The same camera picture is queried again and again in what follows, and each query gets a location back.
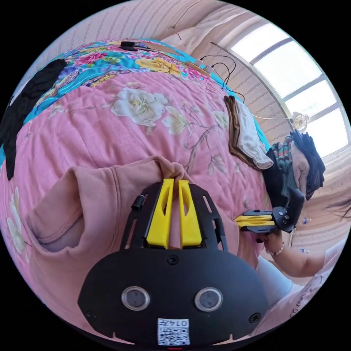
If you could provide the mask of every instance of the bracelet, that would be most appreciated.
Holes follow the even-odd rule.
[[[277,256],[283,251],[284,246],[285,246],[285,242],[283,241],[283,246],[281,247],[281,249],[278,252],[270,252],[270,251],[266,250],[266,253],[271,255],[271,256]]]

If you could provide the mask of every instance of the black screw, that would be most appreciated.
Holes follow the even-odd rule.
[[[261,319],[261,314],[260,313],[254,313],[250,318],[249,318],[249,323],[256,323]]]
[[[170,255],[167,258],[167,262],[168,262],[168,264],[174,265],[174,264],[177,264],[179,262],[179,258],[176,255]]]
[[[85,314],[85,317],[86,317],[87,319],[90,319],[91,321],[96,321],[96,315],[94,314],[94,312],[88,311],[88,312]]]

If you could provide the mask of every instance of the pink shirt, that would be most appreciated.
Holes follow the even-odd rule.
[[[77,304],[84,279],[100,259],[119,250],[135,198],[144,188],[164,178],[175,179],[175,194],[178,180],[193,183],[180,163],[158,156],[110,168],[73,167],[28,213],[24,227],[32,242],[33,290],[52,312],[99,335]],[[229,251],[255,268],[257,259],[251,242],[245,241],[246,236],[241,237],[235,221],[218,211]],[[172,212],[175,220],[169,244],[180,247],[176,204]]]
[[[295,285],[289,294],[284,296],[267,312],[250,336],[255,336],[277,327],[301,311],[329,277],[345,243],[346,240],[342,240],[327,250],[323,268],[305,286]]]

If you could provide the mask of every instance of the striped cloth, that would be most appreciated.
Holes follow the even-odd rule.
[[[282,172],[283,187],[282,195],[290,200],[289,188],[297,189],[293,172],[293,159],[291,157],[292,136],[287,136],[283,143],[275,143],[272,145],[272,151],[275,155],[277,166]]]

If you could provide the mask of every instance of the white shirt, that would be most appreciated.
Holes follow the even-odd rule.
[[[255,336],[277,327],[306,306],[329,277],[340,257],[345,243],[346,239],[327,250],[324,257],[323,268],[315,274],[305,286],[295,285],[286,296],[278,301],[266,313],[260,324],[250,336]]]

